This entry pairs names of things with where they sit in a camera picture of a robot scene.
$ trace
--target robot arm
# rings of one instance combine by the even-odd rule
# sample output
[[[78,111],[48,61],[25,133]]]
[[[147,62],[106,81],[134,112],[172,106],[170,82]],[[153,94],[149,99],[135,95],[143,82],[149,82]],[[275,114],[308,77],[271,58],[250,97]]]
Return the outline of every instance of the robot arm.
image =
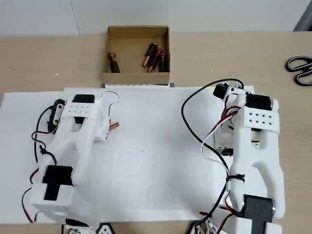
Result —
[[[284,176],[278,154],[278,101],[227,84],[218,84],[214,96],[225,103],[221,119],[233,114],[214,132],[214,149],[222,156],[233,156],[227,190],[238,214],[225,219],[232,223],[229,233],[281,234],[281,226],[272,223],[273,217],[282,218],[285,213]],[[250,167],[260,171],[267,197],[244,194],[244,181],[253,179],[245,175]],[[225,233],[222,228],[212,228],[209,219],[203,221],[206,232],[197,226],[190,233]]]
[[[75,151],[75,158],[71,166],[55,165],[49,156],[42,158],[39,182],[31,190],[31,203],[56,222],[85,227],[97,227],[100,223],[94,205],[84,200],[77,188],[85,182],[93,142],[103,142],[108,135],[111,104],[104,103],[104,98],[104,95],[76,94],[65,105],[57,105],[61,110],[59,122],[50,118],[58,125],[45,150],[57,162],[70,151]]]

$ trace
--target white paper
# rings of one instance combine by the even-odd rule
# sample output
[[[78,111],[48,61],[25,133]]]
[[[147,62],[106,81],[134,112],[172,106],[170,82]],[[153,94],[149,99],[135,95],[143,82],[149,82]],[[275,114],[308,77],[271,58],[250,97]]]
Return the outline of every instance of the white paper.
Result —
[[[198,219],[208,211],[225,182],[219,164],[204,159],[200,143],[187,130],[183,101],[198,88],[110,87],[120,95],[112,107],[113,122],[120,126],[104,143],[94,144],[88,183],[79,187],[82,197],[96,204],[103,221],[157,221]],[[58,98],[103,89],[66,89],[64,92],[8,93],[0,108],[0,223],[26,223],[20,199],[30,187],[36,168],[33,142],[39,114]],[[208,88],[185,107],[185,117],[200,138],[217,123],[224,103]],[[49,143],[52,136],[41,137]],[[206,154],[216,158],[209,150]],[[61,159],[59,165],[66,165]],[[251,194],[253,188],[246,183]],[[36,209],[25,197],[29,213]],[[47,220],[39,215],[39,221]]]

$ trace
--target scissors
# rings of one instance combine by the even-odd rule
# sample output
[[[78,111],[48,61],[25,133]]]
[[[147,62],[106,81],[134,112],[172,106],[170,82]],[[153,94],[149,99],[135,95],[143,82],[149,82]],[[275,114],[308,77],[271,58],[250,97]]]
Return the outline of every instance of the scissors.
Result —
[[[301,60],[301,61],[304,61],[306,63],[303,65],[299,65],[297,67],[291,67],[291,63],[295,60]],[[300,73],[294,77],[294,81],[296,82],[296,84],[301,85],[301,86],[311,86],[312,85],[312,79],[310,82],[304,82],[301,80],[301,78],[307,77],[307,76],[312,74],[312,58],[310,58],[308,56],[293,57],[286,62],[285,68],[289,72],[302,71],[302,73]]]

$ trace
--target open cardboard box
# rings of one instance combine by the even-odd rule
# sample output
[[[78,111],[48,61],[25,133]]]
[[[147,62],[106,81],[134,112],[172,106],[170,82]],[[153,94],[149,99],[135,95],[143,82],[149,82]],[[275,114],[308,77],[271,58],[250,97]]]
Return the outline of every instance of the open cardboard box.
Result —
[[[167,85],[169,72],[151,73],[142,67],[150,43],[156,42],[168,55],[170,67],[169,28],[167,26],[109,26],[105,45],[103,81],[105,84],[161,84]],[[116,53],[120,73],[111,73],[109,52]]]

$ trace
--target wooden table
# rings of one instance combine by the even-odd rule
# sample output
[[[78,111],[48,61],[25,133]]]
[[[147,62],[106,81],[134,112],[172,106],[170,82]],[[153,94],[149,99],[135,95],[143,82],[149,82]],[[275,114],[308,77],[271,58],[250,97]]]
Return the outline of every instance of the wooden table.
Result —
[[[239,78],[280,102],[280,162],[285,174],[285,234],[312,231],[312,103],[310,87],[293,82],[284,62],[312,55],[312,34],[172,33],[171,81],[201,86]],[[0,93],[99,87],[104,35],[0,39]],[[188,222],[113,224],[117,234],[183,234]],[[59,225],[0,225],[0,233],[59,234]]]

